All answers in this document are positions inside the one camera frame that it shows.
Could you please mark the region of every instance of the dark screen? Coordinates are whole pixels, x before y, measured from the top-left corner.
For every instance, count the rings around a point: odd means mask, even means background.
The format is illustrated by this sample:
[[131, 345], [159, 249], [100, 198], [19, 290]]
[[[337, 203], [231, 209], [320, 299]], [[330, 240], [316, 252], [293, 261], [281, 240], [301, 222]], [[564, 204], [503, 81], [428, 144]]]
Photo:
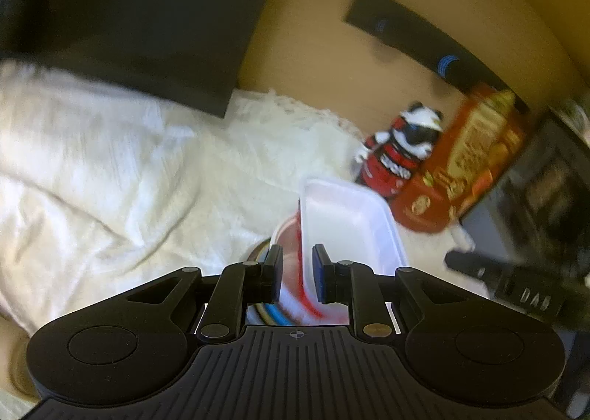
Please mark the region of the dark screen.
[[0, 51], [223, 116], [265, 0], [0, 0]]

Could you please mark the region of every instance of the panda figurine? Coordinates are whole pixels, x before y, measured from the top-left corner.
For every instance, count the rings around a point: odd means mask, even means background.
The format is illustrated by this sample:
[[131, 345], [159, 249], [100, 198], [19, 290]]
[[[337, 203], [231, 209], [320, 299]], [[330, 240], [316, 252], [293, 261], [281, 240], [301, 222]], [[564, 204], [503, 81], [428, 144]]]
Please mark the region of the panda figurine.
[[371, 135], [356, 153], [355, 160], [362, 164], [356, 182], [386, 199], [397, 195], [420, 163], [430, 157], [442, 120], [440, 111], [412, 104], [388, 131]]

